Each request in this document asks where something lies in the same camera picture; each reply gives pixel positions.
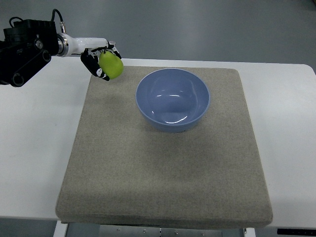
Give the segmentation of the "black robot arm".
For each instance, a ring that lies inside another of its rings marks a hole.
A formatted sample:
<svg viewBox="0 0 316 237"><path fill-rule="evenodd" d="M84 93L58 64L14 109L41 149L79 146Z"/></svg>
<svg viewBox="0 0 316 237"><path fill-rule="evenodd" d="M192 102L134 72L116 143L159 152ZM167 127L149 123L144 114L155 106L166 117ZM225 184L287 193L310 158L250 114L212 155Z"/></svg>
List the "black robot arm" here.
<svg viewBox="0 0 316 237"><path fill-rule="evenodd" d="M56 14L64 32L63 17L57 9L52 11L49 21L10 18L10 28L3 30L4 40L0 42L1 85L22 87L51 61L52 56L62 55L65 46L56 31Z"/></svg>

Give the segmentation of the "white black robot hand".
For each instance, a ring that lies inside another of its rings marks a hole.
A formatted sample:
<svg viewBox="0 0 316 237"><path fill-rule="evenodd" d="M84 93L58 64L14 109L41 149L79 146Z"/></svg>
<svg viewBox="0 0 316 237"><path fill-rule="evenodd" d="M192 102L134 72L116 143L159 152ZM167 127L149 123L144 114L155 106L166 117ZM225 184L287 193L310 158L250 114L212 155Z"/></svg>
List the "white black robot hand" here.
<svg viewBox="0 0 316 237"><path fill-rule="evenodd" d="M73 38L66 33L58 34L58 56L79 56L81 62L95 77L109 81L110 78L99 66L99 57L102 52L108 51L121 59L114 41L104 38Z"/></svg>

